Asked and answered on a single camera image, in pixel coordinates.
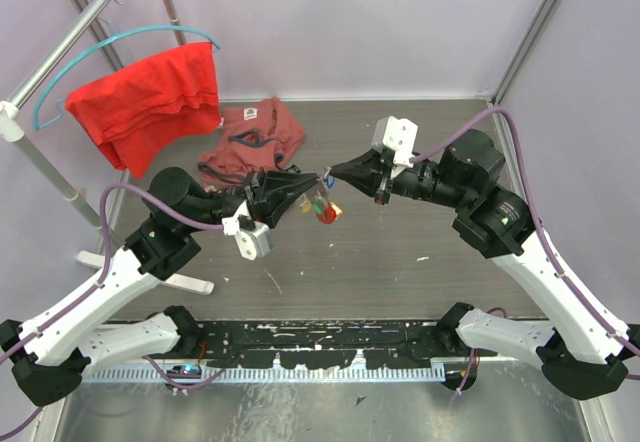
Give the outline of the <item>yellow tag key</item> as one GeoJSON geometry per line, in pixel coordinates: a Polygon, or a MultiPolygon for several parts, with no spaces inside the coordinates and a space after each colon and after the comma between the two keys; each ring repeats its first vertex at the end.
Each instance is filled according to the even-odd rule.
{"type": "Polygon", "coordinates": [[[331,203],[331,208],[336,218],[339,218],[343,214],[343,210],[334,202],[331,203]]]}
{"type": "Polygon", "coordinates": [[[312,203],[310,202],[310,200],[304,196],[301,198],[300,204],[299,204],[300,210],[306,214],[309,213],[312,209],[312,203]]]}

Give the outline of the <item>metal key organizer red handle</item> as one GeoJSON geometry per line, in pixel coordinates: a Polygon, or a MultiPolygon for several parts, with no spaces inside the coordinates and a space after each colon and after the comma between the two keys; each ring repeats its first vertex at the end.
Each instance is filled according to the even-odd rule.
{"type": "Polygon", "coordinates": [[[318,182],[312,189],[312,211],[316,215],[316,218],[325,225],[333,224],[338,218],[335,217],[331,208],[331,200],[329,198],[329,189],[322,182],[318,182]],[[322,202],[324,204],[324,210],[322,212],[316,212],[313,204],[316,202],[322,202]]]}

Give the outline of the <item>blue tag key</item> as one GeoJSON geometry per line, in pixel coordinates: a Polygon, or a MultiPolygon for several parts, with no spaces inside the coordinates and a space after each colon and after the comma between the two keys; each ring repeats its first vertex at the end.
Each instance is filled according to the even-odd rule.
{"type": "Polygon", "coordinates": [[[330,167],[327,167],[325,169],[325,173],[323,176],[323,183],[328,189],[331,189],[335,184],[335,177],[331,174],[330,167]]]}

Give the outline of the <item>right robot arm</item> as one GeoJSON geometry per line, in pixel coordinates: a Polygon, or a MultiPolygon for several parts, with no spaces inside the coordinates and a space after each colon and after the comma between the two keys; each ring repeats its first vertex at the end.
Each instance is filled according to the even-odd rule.
{"type": "Polygon", "coordinates": [[[484,349],[518,359],[577,400],[616,391],[629,376],[625,362],[639,347],[639,327],[596,300],[564,265],[527,202],[499,184],[505,158],[493,140],[472,129],[437,162],[398,168],[398,160],[377,143],[329,173],[380,205],[398,195],[454,209],[460,238],[510,275],[546,316],[517,321],[458,302],[436,324],[442,350],[459,356],[484,349]]]}

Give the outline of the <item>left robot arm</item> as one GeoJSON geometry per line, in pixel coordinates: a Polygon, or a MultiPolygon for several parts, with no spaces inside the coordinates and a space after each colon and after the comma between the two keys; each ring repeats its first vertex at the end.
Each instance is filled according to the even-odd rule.
{"type": "Polygon", "coordinates": [[[149,217],[118,249],[104,244],[100,272],[40,315],[1,324],[3,361],[37,407],[53,404],[96,372],[155,354],[188,358],[200,328],[183,306],[99,334],[98,326],[130,301],[179,272],[201,250],[195,232],[219,231],[253,261],[273,250],[272,230],[284,213],[321,180],[315,173],[260,170],[235,187],[206,191],[185,170],[160,171],[148,190],[129,185],[149,217]]]}

